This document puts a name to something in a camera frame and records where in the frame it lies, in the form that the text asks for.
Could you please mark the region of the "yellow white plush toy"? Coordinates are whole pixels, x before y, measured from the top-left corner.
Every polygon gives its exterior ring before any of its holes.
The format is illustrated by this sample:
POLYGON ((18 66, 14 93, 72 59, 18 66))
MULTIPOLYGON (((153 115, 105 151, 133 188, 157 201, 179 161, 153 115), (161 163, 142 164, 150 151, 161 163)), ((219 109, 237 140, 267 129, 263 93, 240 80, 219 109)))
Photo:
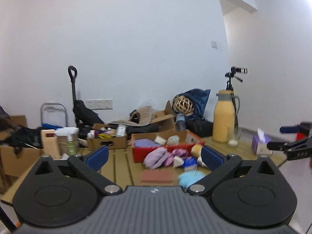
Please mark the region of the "yellow white plush toy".
POLYGON ((191 155, 192 157, 196 160, 197 164, 208 168, 208 166, 203 162, 202 158, 201 158, 201 150, 204 148, 203 145, 201 144, 195 144, 192 148, 191 148, 191 155))

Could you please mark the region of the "light blue fluffy sponge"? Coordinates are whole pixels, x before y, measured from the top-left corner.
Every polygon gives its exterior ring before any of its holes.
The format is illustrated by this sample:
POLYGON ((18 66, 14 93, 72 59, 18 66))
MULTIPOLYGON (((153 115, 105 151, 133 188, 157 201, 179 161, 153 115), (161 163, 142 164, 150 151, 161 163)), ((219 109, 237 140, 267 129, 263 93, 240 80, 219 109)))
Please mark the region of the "light blue fluffy sponge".
POLYGON ((186 171, 178 176, 178 182, 183 188, 188 188, 205 176, 206 175, 201 171, 186 171))

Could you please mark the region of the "purple tissue box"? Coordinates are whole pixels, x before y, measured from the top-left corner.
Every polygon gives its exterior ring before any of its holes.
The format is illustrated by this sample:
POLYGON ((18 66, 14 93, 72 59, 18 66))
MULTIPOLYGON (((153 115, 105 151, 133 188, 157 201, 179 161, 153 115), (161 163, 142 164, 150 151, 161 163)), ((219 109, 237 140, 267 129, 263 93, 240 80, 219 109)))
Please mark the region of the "purple tissue box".
POLYGON ((251 149, 254 155, 267 155, 271 156, 273 151, 267 148, 267 143, 271 141, 271 138, 258 127, 257 133, 253 135, 251 149))

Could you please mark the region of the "green spray bottle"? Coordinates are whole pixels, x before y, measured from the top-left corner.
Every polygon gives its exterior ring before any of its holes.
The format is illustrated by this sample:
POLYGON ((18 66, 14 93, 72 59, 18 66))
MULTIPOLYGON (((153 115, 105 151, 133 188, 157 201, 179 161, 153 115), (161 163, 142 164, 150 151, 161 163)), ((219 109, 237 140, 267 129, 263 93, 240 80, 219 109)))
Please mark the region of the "green spray bottle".
POLYGON ((72 134, 67 135, 67 141, 68 141, 68 155, 69 156, 75 155, 76 148, 72 134))

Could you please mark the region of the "blue white packet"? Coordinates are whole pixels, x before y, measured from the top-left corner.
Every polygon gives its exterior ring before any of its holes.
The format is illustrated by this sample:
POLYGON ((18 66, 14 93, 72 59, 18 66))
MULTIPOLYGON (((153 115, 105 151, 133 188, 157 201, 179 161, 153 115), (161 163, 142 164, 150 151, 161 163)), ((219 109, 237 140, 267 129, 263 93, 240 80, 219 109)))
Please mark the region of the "blue white packet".
POLYGON ((194 157, 187 157, 183 162, 183 170, 186 171, 195 171, 197 170, 197 160, 194 157))

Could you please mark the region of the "brown cardboard box with items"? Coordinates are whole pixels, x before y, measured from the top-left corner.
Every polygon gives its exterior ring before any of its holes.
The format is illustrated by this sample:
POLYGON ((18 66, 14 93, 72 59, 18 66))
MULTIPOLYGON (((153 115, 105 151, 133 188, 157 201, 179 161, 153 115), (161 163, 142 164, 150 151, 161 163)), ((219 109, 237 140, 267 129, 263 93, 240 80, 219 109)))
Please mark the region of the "brown cardboard box with items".
POLYGON ((95 124, 89 132, 88 148, 95 150, 108 146, 110 150, 127 148, 127 136, 117 136, 117 125, 95 124))

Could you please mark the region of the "clear container with lid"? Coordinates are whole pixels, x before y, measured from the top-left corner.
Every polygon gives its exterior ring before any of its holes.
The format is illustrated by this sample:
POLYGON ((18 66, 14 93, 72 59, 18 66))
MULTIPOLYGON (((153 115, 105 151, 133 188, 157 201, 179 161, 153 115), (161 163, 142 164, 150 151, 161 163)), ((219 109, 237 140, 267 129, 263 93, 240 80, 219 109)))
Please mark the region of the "clear container with lid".
POLYGON ((58 148, 59 148, 61 155, 64 153, 68 155, 68 141, 67 141, 68 134, 73 135, 76 153, 77 153, 78 146, 79 146, 78 132, 79 132, 79 129, 76 127, 64 127, 64 128, 59 128, 55 131, 55 136, 57 138, 58 148))

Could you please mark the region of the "pink plush cloth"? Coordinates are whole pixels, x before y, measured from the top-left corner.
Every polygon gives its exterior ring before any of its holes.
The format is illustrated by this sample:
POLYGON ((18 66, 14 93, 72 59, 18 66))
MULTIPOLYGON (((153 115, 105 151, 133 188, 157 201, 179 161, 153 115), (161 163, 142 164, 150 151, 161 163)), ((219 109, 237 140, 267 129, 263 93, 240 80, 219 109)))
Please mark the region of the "pink plush cloth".
POLYGON ((170 166, 173 165, 174 157, 179 156, 183 160, 185 160, 188 157, 188 152, 182 148, 173 150, 167 157, 167 159, 164 162, 164 166, 170 166))

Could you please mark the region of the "black bag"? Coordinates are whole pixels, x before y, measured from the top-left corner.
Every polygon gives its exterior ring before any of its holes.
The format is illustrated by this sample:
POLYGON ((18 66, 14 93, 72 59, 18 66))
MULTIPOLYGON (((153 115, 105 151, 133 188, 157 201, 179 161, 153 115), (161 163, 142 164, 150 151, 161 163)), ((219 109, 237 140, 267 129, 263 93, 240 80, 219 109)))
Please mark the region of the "black bag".
POLYGON ((186 128, 201 138, 213 134, 213 123, 206 120, 186 120, 186 128))

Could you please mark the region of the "red cardboard tray box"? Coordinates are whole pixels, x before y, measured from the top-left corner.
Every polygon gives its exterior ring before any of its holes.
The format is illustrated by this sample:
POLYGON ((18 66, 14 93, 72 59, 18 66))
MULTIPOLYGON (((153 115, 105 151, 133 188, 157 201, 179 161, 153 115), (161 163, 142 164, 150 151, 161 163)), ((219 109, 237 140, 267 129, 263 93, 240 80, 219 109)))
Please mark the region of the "red cardboard tray box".
POLYGON ((151 153, 153 150, 156 150, 158 146, 135 146, 135 141, 140 139, 148 139, 150 141, 154 141, 157 136, 161 137, 162 139, 168 140, 169 137, 172 136, 179 137, 179 144, 178 145, 168 145, 165 143, 164 147, 167 148, 168 152, 172 152, 177 148, 185 149, 190 155, 191 148, 195 144, 205 145, 205 141, 197 136, 196 134, 192 133, 189 130, 185 130, 182 132, 158 132, 158 133, 142 133, 142 134, 132 134, 131 136, 131 146, 133 152, 133 160, 135 163, 143 163, 146 156, 151 153))

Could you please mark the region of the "white triangular sponge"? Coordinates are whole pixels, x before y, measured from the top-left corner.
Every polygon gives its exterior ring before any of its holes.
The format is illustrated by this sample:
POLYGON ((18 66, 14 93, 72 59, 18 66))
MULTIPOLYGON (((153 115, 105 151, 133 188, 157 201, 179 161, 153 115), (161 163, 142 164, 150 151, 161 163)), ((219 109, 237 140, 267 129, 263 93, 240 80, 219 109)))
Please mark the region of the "white triangular sponge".
POLYGON ((174 161, 173 161, 173 165, 172 165, 173 168, 180 168, 183 166, 183 164, 184 164, 184 160, 181 157, 179 157, 179 156, 174 157, 174 161))

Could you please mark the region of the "wooden block box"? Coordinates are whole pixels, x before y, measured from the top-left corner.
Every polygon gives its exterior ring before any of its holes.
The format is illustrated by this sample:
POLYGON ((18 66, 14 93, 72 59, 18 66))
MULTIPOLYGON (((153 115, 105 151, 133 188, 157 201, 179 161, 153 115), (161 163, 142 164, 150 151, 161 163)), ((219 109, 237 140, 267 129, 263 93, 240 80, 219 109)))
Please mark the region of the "wooden block box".
POLYGON ((54 129, 42 130, 41 141, 44 155, 50 155, 54 160, 60 159, 60 152, 54 129))

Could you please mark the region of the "yellow thermos jug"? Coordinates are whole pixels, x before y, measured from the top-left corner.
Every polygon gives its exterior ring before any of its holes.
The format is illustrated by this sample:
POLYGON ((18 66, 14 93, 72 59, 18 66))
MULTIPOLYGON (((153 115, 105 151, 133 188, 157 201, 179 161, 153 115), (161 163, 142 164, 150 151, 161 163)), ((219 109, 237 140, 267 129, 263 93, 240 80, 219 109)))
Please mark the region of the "yellow thermos jug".
POLYGON ((231 90, 220 90, 214 109, 213 141, 227 143, 229 128, 234 128, 235 119, 240 110, 240 98, 231 90))

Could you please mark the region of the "pale green scrunchy ball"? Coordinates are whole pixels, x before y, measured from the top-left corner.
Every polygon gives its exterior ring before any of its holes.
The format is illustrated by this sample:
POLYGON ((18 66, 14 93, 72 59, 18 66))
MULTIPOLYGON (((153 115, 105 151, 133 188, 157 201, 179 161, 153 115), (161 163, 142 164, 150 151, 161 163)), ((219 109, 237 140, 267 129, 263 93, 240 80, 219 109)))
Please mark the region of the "pale green scrunchy ball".
POLYGON ((173 145, 178 145, 180 142, 180 138, 178 135, 170 136, 167 140, 167 145, 173 146, 173 145))

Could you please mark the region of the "purple cloth in tray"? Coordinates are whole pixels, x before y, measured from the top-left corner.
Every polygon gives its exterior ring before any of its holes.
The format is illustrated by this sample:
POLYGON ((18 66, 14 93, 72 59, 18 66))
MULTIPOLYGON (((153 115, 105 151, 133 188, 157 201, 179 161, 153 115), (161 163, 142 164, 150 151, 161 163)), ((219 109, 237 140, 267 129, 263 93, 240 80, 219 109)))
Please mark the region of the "purple cloth in tray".
POLYGON ((135 148, 146 148, 146 147, 159 147, 160 145, 150 139, 138 139, 133 142, 135 148))

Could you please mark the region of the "blue cap water bottle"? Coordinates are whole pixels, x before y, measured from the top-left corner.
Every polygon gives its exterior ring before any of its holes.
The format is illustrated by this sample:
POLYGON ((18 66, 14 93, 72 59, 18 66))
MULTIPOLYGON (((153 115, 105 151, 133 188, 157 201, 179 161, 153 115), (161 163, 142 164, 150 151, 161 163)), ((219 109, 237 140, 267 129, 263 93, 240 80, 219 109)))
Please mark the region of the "blue cap water bottle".
POLYGON ((185 121, 184 115, 182 113, 178 113, 176 115, 175 119, 176 119, 175 124, 176 124, 177 131, 179 131, 179 132, 185 131, 186 130, 186 121, 185 121))

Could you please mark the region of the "pink rectangular sponge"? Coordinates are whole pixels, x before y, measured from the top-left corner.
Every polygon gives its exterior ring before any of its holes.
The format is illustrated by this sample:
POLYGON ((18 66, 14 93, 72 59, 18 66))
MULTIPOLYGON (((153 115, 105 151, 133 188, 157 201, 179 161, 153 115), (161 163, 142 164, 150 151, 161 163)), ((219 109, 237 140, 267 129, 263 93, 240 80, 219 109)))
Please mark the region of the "pink rectangular sponge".
POLYGON ((142 183, 173 183, 173 172, 171 170, 144 170, 141 175, 142 183))

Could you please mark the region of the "lilac knitted cloth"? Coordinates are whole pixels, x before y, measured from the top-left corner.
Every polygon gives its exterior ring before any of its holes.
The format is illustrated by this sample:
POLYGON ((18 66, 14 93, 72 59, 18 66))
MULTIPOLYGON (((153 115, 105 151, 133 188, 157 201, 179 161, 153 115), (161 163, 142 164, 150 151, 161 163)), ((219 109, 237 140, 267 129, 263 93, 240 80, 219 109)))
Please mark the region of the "lilac knitted cloth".
POLYGON ((159 168, 169 157, 169 153, 165 147, 159 147, 149 153, 143 161, 144 166, 149 170, 159 168))

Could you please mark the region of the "dark blue velvet bag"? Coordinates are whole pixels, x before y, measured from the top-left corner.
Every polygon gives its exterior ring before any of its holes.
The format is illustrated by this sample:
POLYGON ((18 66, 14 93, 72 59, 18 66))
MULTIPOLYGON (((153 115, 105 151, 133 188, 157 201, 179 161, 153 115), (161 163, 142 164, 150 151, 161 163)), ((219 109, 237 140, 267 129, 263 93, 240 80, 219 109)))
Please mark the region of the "dark blue velvet bag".
MULTIPOLYGON (((191 114, 185 114, 186 119, 196 120, 196 119, 204 119, 204 112, 206 109, 206 105, 210 96, 210 89, 202 90, 202 89, 192 89, 188 90, 184 93, 177 94, 174 97, 174 103, 172 104, 172 108, 174 108, 175 101, 178 98, 185 97, 190 100, 192 104, 191 114)), ((176 113, 182 113, 180 110, 175 110, 176 113)))

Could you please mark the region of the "open brown cardboard box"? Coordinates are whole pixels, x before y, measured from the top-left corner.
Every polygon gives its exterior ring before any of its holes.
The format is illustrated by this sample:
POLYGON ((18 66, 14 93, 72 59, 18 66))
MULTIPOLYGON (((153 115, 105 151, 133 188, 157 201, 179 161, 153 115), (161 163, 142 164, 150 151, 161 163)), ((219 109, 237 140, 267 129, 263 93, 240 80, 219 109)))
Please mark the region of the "open brown cardboard box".
POLYGON ((175 116, 168 100, 164 110, 152 114, 150 124, 157 124, 159 126, 159 132, 174 132, 176 131, 174 118, 175 116))

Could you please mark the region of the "beige cloth on box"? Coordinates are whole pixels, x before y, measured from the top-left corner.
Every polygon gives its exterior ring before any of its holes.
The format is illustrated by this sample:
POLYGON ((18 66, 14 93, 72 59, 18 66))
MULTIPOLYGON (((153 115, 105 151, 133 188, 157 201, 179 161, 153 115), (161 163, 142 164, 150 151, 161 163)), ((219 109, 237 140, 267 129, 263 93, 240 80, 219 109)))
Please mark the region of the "beige cloth on box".
POLYGON ((112 121, 109 124, 142 127, 149 125, 152 120, 152 107, 146 106, 135 109, 130 113, 128 120, 112 121))

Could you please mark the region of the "wicker ball lamp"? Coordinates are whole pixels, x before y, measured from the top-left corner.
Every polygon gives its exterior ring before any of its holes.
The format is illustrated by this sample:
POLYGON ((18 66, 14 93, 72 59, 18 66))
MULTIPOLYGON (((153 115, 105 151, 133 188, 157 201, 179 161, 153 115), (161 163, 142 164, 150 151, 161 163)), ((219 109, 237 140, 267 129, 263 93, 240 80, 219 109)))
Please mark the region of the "wicker ball lamp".
POLYGON ((185 116, 190 116, 194 113, 192 101, 184 95, 174 97, 172 108, 175 112, 182 113, 185 116))

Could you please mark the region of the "black clothes pile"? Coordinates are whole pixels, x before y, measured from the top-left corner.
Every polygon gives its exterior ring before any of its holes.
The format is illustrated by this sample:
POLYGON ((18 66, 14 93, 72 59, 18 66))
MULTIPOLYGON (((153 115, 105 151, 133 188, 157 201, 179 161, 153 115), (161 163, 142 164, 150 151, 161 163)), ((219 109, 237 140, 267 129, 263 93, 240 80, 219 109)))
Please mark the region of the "black clothes pile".
POLYGON ((43 148, 41 131, 43 127, 30 129, 21 126, 6 139, 1 140, 1 146, 11 146, 14 148, 43 148))

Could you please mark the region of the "large left cardboard box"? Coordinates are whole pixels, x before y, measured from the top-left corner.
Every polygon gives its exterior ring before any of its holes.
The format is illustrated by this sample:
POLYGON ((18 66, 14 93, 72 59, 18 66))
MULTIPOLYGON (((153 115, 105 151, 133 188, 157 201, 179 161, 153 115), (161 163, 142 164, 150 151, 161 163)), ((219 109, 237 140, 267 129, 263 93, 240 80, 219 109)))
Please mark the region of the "large left cardboard box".
MULTIPOLYGON (((25 115, 11 116, 8 119, 1 119, 1 141, 8 139, 10 128, 8 125, 27 126, 25 115)), ((41 148, 30 146, 14 148, 7 143, 1 145, 1 194, 4 194, 10 186, 42 155, 41 148)))

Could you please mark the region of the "white wall socket strip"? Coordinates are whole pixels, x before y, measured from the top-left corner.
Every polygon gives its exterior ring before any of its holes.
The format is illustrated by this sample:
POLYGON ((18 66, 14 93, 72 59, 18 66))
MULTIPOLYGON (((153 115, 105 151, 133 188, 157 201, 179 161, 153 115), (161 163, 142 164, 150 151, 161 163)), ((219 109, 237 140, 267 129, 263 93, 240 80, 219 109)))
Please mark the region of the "white wall socket strip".
POLYGON ((112 99, 86 100, 85 105, 91 110, 111 110, 113 109, 112 99))

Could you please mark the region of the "metal folding cart frame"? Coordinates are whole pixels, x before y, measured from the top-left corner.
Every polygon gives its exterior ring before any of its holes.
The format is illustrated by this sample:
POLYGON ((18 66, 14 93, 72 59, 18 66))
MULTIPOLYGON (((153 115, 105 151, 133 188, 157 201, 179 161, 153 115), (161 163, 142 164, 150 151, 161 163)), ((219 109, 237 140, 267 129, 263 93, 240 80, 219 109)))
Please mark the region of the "metal folding cart frame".
POLYGON ((67 108, 62 103, 43 103, 40 107, 40 122, 47 129, 68 127, 67 108))

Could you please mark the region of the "white wall switch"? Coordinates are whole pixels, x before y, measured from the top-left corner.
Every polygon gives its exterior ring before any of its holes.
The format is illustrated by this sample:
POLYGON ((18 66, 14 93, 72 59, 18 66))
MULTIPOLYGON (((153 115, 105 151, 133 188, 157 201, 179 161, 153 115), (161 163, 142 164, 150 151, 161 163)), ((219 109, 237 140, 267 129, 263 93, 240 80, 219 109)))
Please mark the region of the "white wall switch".
POLYGON ((218 48, 216 41, 211 41, 211 44, 212 44, 212 48, 215 48, 215 49, 218 48))

